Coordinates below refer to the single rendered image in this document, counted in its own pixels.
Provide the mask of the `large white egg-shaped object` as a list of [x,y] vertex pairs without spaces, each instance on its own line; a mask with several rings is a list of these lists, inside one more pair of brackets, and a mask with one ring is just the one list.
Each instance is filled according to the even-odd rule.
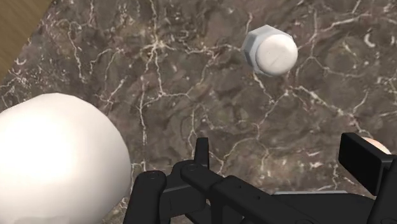
[[90,103],[50,93],[0,112],[0,224],[98,224],[130,184],[127,146]]

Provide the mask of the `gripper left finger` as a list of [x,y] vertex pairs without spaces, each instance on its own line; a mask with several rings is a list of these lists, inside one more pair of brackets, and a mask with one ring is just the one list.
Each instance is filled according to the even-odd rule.
[[123,224],[170,224],[181,215],[193,224],[314,224],[249,183],[211,171],[206,137],[197,139],[194,158],[176,163],[169,175],[136,177]]

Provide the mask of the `pale peach round object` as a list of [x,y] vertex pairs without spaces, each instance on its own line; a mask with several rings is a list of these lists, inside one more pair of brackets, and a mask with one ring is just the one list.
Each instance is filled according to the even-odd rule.
[[364,140],[366,140],[367,142],[369,142],[370,144],[374,145],[376,148],[378,148],[380,151],[383,151],[384,153],[390,155],[391,152],[380,142],[369,138],[369,137],[363,137]]

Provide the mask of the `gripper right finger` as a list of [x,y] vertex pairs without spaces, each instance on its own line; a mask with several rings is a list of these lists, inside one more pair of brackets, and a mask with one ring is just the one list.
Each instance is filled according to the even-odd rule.
[[397,155],[346,132],[341,135],[338,161],[376,196],[367,224],[397,224]]

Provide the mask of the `white hexagonal shaker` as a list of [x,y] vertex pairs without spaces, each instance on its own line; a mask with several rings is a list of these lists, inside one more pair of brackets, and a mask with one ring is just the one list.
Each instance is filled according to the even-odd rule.
[[286,74],[298,58],[293,37],[270,25],[249,31],[241,49],[255,73],[269,76]]

